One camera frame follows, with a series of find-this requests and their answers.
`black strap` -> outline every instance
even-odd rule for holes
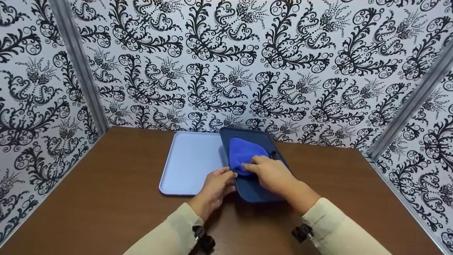
[[[216,246],[216,241],[212,236],[207,235],[203,226],[196,225],[192,227],[193,234],[197,240],[197,245],[203,250],[206,254],[211,254],[214,251],[214,246]]]
[[[310,238],[314,236],[313,229],[305,223],[303,223],[300,227],[293,229],[293,231],[291,231],[291,234],[299,243],[305,241],[305,239],[307,239],[307,236],[309,236]]]

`microfiber towel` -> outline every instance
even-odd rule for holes
[[[242,164],[250,163],[253,156],[266,156],[267,151],[256,143],[246,141],[237,137],[230,139],[230,169],[238,175],[248,176],[253,174],[247,171]]]

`black and white wallpaper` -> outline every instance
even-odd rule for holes
[[[70,0],[111,125],[368,150],[449,40],[450,0]]]
[[[377,164],[453,252],[453,69]]]
[[[97,140],[47,0],[0,0],[0,245]]]

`tray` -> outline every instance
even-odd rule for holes
[[[228,166],[218,133],[181,131],[174,135],[159,190],[166,195],[193,196],[206,175]]]
[[[277,147],[275,146],[274,141],[263,131],[240,129],[233,127],[222,127],[220,129],[220,137],[222,138],[223,147],[225,148],[227,160],[229,160],[230,139],[233,137],[238,137],[262,146],[268,153],[275,151],[274,158],[281,160],[286,165],[286,167],[288,167],[288,164],[286,163],[286,161],[278,151]],[[241,196],[245,201],[250,203],[273,202],[284,200],[279,195],[274,194],[269,190],[263,188],[260,185],[260,182],[258,181],[258,177],[256,175],[239,176],[236,179],[236,187],[239,196]]]

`dark blue tray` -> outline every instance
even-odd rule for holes
[[[286,165],[286,167],[288,167],[288,164],[281,156],[280,152],[277,150],[274,141],[263,131],[222,127],[220,129],[220,137],[222,138],[223,147],[225,148],[226,157],[228,158],[228,164],[230,163],[230,139],[233,137],[238,137],[260,145],[269,154],[272,151],[275,151],[275,159],[281,160]],[[242,199],[250,203],[274,202],[284,200],[279,195],[263,188],[260,185],[260,182],[258,181],[258,177],[256,175],[238,176],[238,178],[236,179],[236,187]]]

